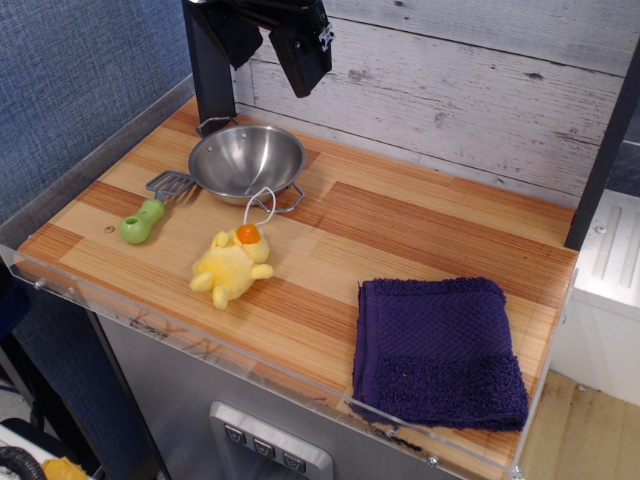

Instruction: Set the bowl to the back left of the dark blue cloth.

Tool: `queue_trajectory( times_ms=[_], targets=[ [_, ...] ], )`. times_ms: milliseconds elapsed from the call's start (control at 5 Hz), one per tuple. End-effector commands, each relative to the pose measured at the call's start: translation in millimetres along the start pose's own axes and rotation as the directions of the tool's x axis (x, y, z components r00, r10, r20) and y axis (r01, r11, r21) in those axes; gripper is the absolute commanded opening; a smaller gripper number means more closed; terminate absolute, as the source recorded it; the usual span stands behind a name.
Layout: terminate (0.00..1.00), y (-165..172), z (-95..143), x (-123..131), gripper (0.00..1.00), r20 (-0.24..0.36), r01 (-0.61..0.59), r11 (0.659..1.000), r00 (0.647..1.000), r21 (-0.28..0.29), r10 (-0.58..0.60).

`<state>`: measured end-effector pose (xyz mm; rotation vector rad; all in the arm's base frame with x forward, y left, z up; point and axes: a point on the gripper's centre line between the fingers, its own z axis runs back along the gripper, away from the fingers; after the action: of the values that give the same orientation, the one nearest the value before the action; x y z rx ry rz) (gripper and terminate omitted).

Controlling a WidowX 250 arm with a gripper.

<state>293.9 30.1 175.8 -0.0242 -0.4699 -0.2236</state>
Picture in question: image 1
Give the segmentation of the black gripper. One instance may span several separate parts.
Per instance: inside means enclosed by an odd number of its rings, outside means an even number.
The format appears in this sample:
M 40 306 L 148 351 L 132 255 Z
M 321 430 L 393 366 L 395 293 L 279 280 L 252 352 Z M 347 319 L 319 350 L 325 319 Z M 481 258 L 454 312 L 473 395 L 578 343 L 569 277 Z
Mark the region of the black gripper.
M 333 29 L 322 1 L 189 1 L 205 12 L 213 45 L 239 69 L 269 39 L 297 98 L 308 97 L 332 70 Z

